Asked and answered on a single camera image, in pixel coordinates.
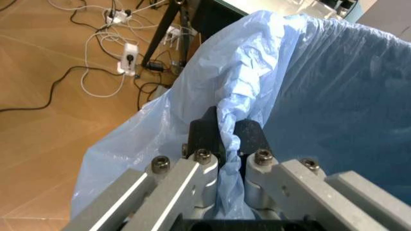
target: power strip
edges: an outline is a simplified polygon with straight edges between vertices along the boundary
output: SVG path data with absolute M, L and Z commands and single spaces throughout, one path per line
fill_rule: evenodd
M 125 11 L 116 11 L 114 13 L 114 19 L 113 19 L 113 15 L 111 14 L 111 9 L 110 9 L 110 13 L 106 16 L 105 22 L 107 24 L 126 23 L 130 18 L 131 18 L 131 10 L 125 10 Z

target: trash bin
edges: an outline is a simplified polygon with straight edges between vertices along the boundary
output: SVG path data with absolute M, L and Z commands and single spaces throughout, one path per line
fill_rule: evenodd
M 227 153 L 217 218 L 253 218 L 236 121 L 264 127 L 280 161 L 354 170 L 411 203 L 411 46 L 369 27 L 259 11 L 203 43 L 173 87 L 87 150 L 72 217 L 128 168 L 180 158 L 192 120 L 217 106 Z

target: screw head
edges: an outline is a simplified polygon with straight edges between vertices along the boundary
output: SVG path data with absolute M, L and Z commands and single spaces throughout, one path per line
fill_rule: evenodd
M 198 149 L 194 153 L 194 161 L 197 161 L 201 165 L 206 165 L 211 161 L 211 152 L 207 149 Z
M 272 154 L 267 149 L 258 149 L 254 156 L 254 162 L 261 166 L 270 165 L 272 162 Z
M 155 174 L 163 174 L 170 170 L 170 160 L 167 156 L 159 155 L 151 161 L 151 169 Z
M 303 158 L 300 160 L 300 162 L 307 167 L 309 170 L 313 171 L 313 172 L 318 172 L 318 170 L 320 169 L 320 165 L 318 164 L 318 162 L 314 159 L 311 158 Z

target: hex socket screw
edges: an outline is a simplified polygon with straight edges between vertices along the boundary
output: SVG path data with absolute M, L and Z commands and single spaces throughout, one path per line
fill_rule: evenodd
M 211 161 L 211 151 L 207 149 L 198 149 L 194 153 L 194 161 L 197 161 L 201 165 L 206 165 Z
M 151 169 L 155 174 L 163 174 L 170 170 L 170 160 L 167 156 L 159 155 L 151 161 Z
M 254 156 L 254 162 L 261 166 L 267 166 L 272 163 L 272 153 L 267 149 L 258 149 Z

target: power adapter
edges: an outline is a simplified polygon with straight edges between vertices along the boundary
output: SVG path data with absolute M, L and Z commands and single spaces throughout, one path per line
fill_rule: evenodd
M 151 62 L 151 61 L 148 62 L 147 69 L 150 69 L 152 71 L 160 71 L 160 72 L 164 71 L 164 67 L 162 63 L 156 63 L 156 62 Z

